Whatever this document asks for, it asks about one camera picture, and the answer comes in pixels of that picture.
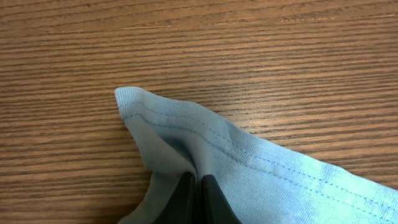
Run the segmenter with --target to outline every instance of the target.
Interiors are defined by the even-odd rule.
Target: blue stitch line
[[[199,135],[203,140],[205,140],[209,145],[213,146],[213,147],[216,148],[216,149],[219,149],[221,152],[223,152],[224,154],[226,154],[228,157],[230,157],[232,160],[234,160],[234,161],[237,162],[238,164],[241,164],[241,165],[243,165],[243,166],[245,166],[245,167],[247,167],[247,168],[249,168],[249,169],[254,169],[254,170],[259,171],[259,172],[263,172],[263,173],[266,173],[266,174],[273,175],[274,177],[277,177],[277,178],[279,178],[279,179],[288,181],[289,183],[291,183],[291,184],[293,184],[293,185],[296,185],[296,186],[299,186],[299,187],[303,187],[303,188],[305,188],[305,189],[307,189],[307,190],[309,190],[309,191],[311,191],[311,192],[315,192],[315,193],[317,193],[317,194],[320,194],[319,191],[310,189],[310,188],[308,188],[308,187],[306,187],[306,186],[304,186],[304,185],[300,185],[299,183],[295,183],[295,182],[293,182],[293,180],[289,180],[289,179],[286,178],[286,177],[281,177],[281,176],[278,176],[278,175],[273,174],[273,173],[271,173],[271,172],[267,172],[267,171],[264,171],[264,170],[261,170],[261,169],[255,168],[255,167],[249,167],[248,165],[243,164],[242,162],[239,162],[239,161],[238,161],[237,159],[235,159],[233,156],[229,155],[228,152],[226,152],[223,148],[218,147],[218,146],[212,144],[212,143],[209,142],[209,140],[207,140],[202,134],[198,133],[198,132],[195,131],[195,130],[188,129],[188,128],[182,128],[182,127],[178,127],[178,126],[163,125],[163,124],[155,124],[155,123],[152,123],[152,122],[148,121],[147,119],[145,119],[145,117],[144,117],[142,114],[139,114],[139,113],[132,114],[132,115],[130,115],[130,116],[124,117],[124,118],[123,118],[123,121],[124,121],[125,119],[132,118],[133,116],[137,116],[137,115],[140,116],[145,122],[147,122],[147,123],[149,123],[149,124],[151,124],[151,125],[154,125],[154,126],[163,127],[163,128],[174,128],[174,129],[179,129],[179,130],[185,130],[185,131],[190,131],[191,133],[197,134],[197,135]],[[362,212],[365,212],[365,213],[367,213],[367,214],[369,214],[369,215],[372,215],[372,216],[374,216],[374,217],[378,217],[376,214],[373,214],[373,213],[371,213],[371,212],[367,212],[367,211],[363,210],[362,208],[355,207],[354,205],[350,205],[350,204],[348,204],[348,203],[342,202],[342,201],[340,201],[340,200],[338,200],[338,199],[335,199],[335,198],[333,198],[333,197],[327,196],[327,195],[325,195],[325,194],[320,194],[320,195],[321,195],[321,196],[326,196],[328,199],[337,201],[337,202],[342,203],[342,204],[344,204],[344,205],[349,205],[349,206],[351,206],[351,207],[353,207],[353,208],[356,208],[356,209],[358,209],[358,210],[360,210],[360,211],[362,211]],[[390,222],[390,223],[392,223],[392,224],[395,224],[395,222],[392,221],[392,220],[388,220],[388,219],[383,218],[383,217],[378,217],[378,218],[383,219],[383,220],[385,220],[385,221],[387,221],[387,222]]]
[[[133,105],[133,104],[141,104],[141,105],[143,105],[143,106],[145,107],[145,109],[147,109],[147,110],[149,110],[149,111],[151,111],[151,112],[153,112],[153,113],[156,113],[156,114],[160,114],[160,115],[164,115],[164,116],[175,116],[175,117],[181,117],[181,118],[188,118],[188,119],[192,119],[192,120],[194,120],[194,121],[197,121],[197,122],[201,123],[202,125],[204,125],[204,127],[208,128],[212,133],[214,133],[214,134],[216,134],[217,136],[223,138],[224,140],[226,140],[227,142],[229,142],[233,147],[235,147],[236,149],[242,151],[243,153],[245,153],[245,154],[247,154],[247,155],[249,155],[249,156],[251,156],[251,157],[254,157],[254,158],[256,158],[256,159],[261,159],[261,160],[266,161],[266,162],[270,162],[270,163],[275,164],[275,165],[277,165],[277,166],[281,166],[281,167],[283,167],[283,168],[285,168],[285,169],[287,169],[287,170],[291,170],[292,172],[296,172],[296,173],[298,173],[298,174],[300,174],[300,175],[304,175],[304,176],[307,176],[307,177],[309,177],[309,178],[312,178],[313,180],[322,181],[322,182],[324,182],[324,183],[326,183],[326,184],[329,184],[330,186],[335,186],[336,188],[340,188],[341,190],[346,191],[346,192],[348,192],[349,194],[353,194],[353,195],[358,196],[358,197],[360,197],[360,198],[363,198],[363,199],[365,199],[365,200],[369,200],[370,202],[375,203],[375,204],[380,204],[380,206],[382,206],[382,207],[384,206],[383,203],[379,203],[379,202],[377,202],[377,201],[374,201],[373,199],[367,198],[367,197],[365,197],[365,196],[356,194],[356,193],[351,192],[351,191],[349,191],[349,190],[347,190],[347,189],[344,189],[344,188],[342,188],[342,187],[339,187],[339,186],[337,186],[337,185],[335,185],[335,184],[329,183],[329,182],[328,182],[327,180],[325,180],[325,179],[319,179],[319,178],[316,178],[316,177],[314,177],[314,176],[305,174],[305,173],[303,173],[303,172],[300,172],[300,171],[297,171],[297,170],[294,170],[294,169],[291,169],[291,168],[287,168],[285,165],[279,164],[278,162],[270,161],[270,160],[268,160],[268,159],[265,159],[265,158],[256,156],[256,155],[254,155],[254,154],[250,154],[250,153],[246,152],[245,150],[240,149],[240,148],[238,148],[237,146],[235,146],[235,145],[232,143],[232,141],[230,141],[229,139],[225,138],[224,136],[222,136],[221,134],[217,133],[216,131],[212,130],[207,124],[205,124],[204,122],[202,122],[202,121],[200,121],[200,120],[198,120],[198,119],[191,118],[191,117],[189,117],[189,116],[184,116],[184,115],[160,113],[160,112],[158,112],[158,111],[154,111],[154,110],[148,108],[143,102],[139,102],[139,101],[137,101],[137,102],[131,102],[131,103],[126,103],[126,104],[120,105],[120,106],[118,107],[118,109],[122,108],[123,106]]]

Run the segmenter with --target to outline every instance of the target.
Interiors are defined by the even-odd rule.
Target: black tongs
[[[216,179],[206,175],[198,186],[192,173],[184,173],[163,212],[153,224],[241,224]]]

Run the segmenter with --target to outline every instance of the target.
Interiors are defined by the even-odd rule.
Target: seam
[[[365,201],[370,201],[371,203],[378,204],[378,205],[380,205],[380,207],[386,207],[386,212],[388,212],[390,209],[391,209],[392,211],[396,212],[396,209],[392,208],[391,206],[386,206],[386,205],[384,205],[384,204],[381,203],[381,202],[377,202],[377,201],[375,201],[375,200],[373,200],[373,199],[370,199],[370,198],[367,198],[367,197],[365,197],[365,196],[362,196],[362,195],[356,194],[356,193],[354,193],[354,192],[351,192],[351,191],[349,191],[349,190],[347,190],[347,189],[345,189],[345,188],[343,188],[343,187],[340,187],[340,186],[338,186],[338,185],[335,185],[335,184],[333,184],[333,183],[330,183],[329,181],[327,181],[327,180],[325,180],[325,179],[320,179],[320,178],[314,177],[314,176],[312,176],[312,175],[309,175],[309,174],[306,174],[306,173],[297,171],[297,170],[295,170],[295,169],[288,168],[288,167],[286,167],[285,165],[280,164],[280,163],[278,163],[278,162],[270,161],[270,160],[265,159],[265,158],[263,158],[263,157],[256,156],[256,155],[254,155],[254,154],[248,153],[248,152],[246,152],[245,150],[243,150],[243,149],[238,148],[237,146],[235,146],[235,145],[232,143],[231,140],[229,140],[229,139],[227,139],[226,137],[222,136],[221,134],[217,133],[216,131],[214,131],[213,129],[211,129],[207,124],[205,124],[204,122],[200,121],[199,119],[195,119],[195,118],[192,118],[192,117],[189,117],[189,116],[184,116],[184,115],[166,114],[166,113],[161,113],[161,112],[158,112],[158,111],[154,111],[154,110],[148,108],[143,102],[140,102],[140,101],[131,102],[131,103],[126,103],[126,104],[120,105],[120,106],[118,107],[118,109],[120,109],[120,108],[122,108],[122,107],[124,107],[124,106],[127,106],[127,105],[133,105],[133,104],[141,104],[141,105],[143,105],[143,106],[145,107],[145,109],[147,109],[147,110],[149,110],[149,111],[151,111],[151,112],[153,112],[153,113],[156,113],[156,114],[161,114],[161,115],[164,115],[164,116],[174,116],[174,117],[180,117],[180,118],[187,118],[187,119],[191,119],[191,120],[197,121],[197,122],[201,123],[202,125],[204,125],[204,127],[208,128],[212,133],[214,133],[214,134],[216,134],[217,136],[219,136],[219,137],[223,138],[224,140],[228,141],[233,147],[235,147],[236,149],[240,150],[241,152],[243,152],[243,153],[245,153],[245,154],[247,154],[247,155],[249,155],[249,156],[251,156],[251,157],[254,157],[254,158],[256,158],[256,159],[260,159],[260,160],[262,160],[262,161],[269,162],[269,163],[271,163],[271,164],[275,164],[275,165],[277,165],[277,166],[281,166],[281,167],[283,167],[284,169],[287,169],[288,171],[292,171],[292,172],[295,172],[295,173],[297,173],[297,174],[304,175],[304,176],[309,177],[309,178],[311,178],[311,179],[313,179],[313,180],[317,180],[317,181],[320,181],[320,182],[324,182],[324,183],[326,183],[326,184],[328,184],[328,185],[330,185],[330,186],[336,187],[337,189],[341,189],[342,191],[348,192],[349,194],[352,194],[352,195],[355,195],[355,196],[357,196],[357,197],[363,198]]]
[[[304,188],[304,189],[306,189],[306,190],[309,190],[309,191],[311,191],[311,192],[315,192],[316,194],[319,194],[319,195],[321,195],[322,197],[328,198],[328,199],[330,199],[330,200],[334,200],[334,201],[339,202],[339,203],[342,203],[342,204],[344,204],[344,205],[348,205],[348,206],[353,207],[353,208],[355,208],[355,209],[357,209],[357,210],[360,210],[360,211],[362,211],[362,212],[364,212],[364,213],[367,213],[368,215],[371,215],[371,216],[376,217],[376,218],[383,219],[383,220],[385,220],[386,222],[390,222],[391,224],[395,224],[395,222],[394,222],[393,220],[389,220],[389,219],[386,219],[386,218],[384,218],[384,217],[377,216],[376,214],[373,214],[373,213],[371,213],[371,212],[368,212],[368,211],[366,211],[366,210],[363,210],[362,208],[355,207],[354,205],[350,205],[350,204],[348,204],[348,203],[346,203],[346,202],[343,202],[343,201],[341,201],[341,200],[338,200],[338,199],[335,199],[335,198],[333,198],[333,197],[331,197],[331,196],[328,196],[328,195],[326,195],[326,194],[323,194],[323,193],[321,193],[321,192],[318,191],[318,190],[313,190],[313,189],[311,189],[311,188],[309,188],[309,187],[306,187],[306,186],[301,185],[301,184],[299,184],[299,183],[293,182],[293,180],[289,180],[289,179],[286,178],[286,177],[281,177],[281,176],[276,175],[276,174],[273,174],[273,173],[271,173],[271,172],[264,171],[264,170],[261,170],[261,169],[255,168],[255,167],[250,167],[250,166],[248,166],[248,165],[246,165],[246,164],[243,164],[242,162],[238,161],[238,160],[235,159],[233,156],[231,156],[230,154],[228,154],[228,153],[227,153],[224,149],[222,149],[221,147],[216,146],[216,145],[212,144],[211,142],[209,142],[209,140],[207,140],[202,134],[198,133],[198,132],[195,131],[195,130],[188,129],[188,128],[183,128],[183,127],[178,127],[178,126],[171,126],[171,125],[163,125],[163,124],[152,123],[152,122],[148,121],[147,119],[145,119],[145,117],[144,117],[142,114],[140,114],[140,113],[135,113],[135,114],[132,114],[132,115],[130,115],[130,116],[124,117],[124,118],[123,118],[123,121],[126,120],[126,119],[128,119],[128,118],[132,118],[133,116],[139,116],[139,117],[141,117],[145,122],[147,122],[147,123],[149,123],[149,124],[151,124],[151,125],[154,125],[154,126],[163,127],[163,128],[180,129],[180,130],[189,131],[189,132],[191,132],[191,133],[197,134],[197,135],[199,135],[203,140],[205,140],[209,145],[213,146],[213,147],[216,148],[216,149],[219,149],[221,152],[223,152],[225,155],[227,155],[228,157],[230,157],[230,158],[231,158],[232,160],[234,160],[236,163],[241,164],[241,165],[244,166],[244,167],[247,167],[247,168],[249,168],[249,169],[254,169],[254,170],[258,171],[258,172],[263,172],[263,173],[266,173],[266,174],[270,174],[270,175],[272,175],[272,176],[274,176],[274,177],[277,177],[278,179],[282,179],[282,180],[287,181],[287,182],[289,182],[289,183],[291,183],[291,184],[293,184],[293,185],[302,187],[302,188]]]

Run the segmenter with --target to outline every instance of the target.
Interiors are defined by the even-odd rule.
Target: garment
[[[242,223],[398,224],[398,191],[255,137],[189,101],[137,87],[119,112],[153,170],[145,199],[119,223],[152,223],[186,171],[213,174]]]

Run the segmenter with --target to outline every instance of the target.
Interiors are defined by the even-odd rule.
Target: wooden table
[[[398,1],[5,0],[0,223],[134,210],[150,172],[119,86],[398,189]]]

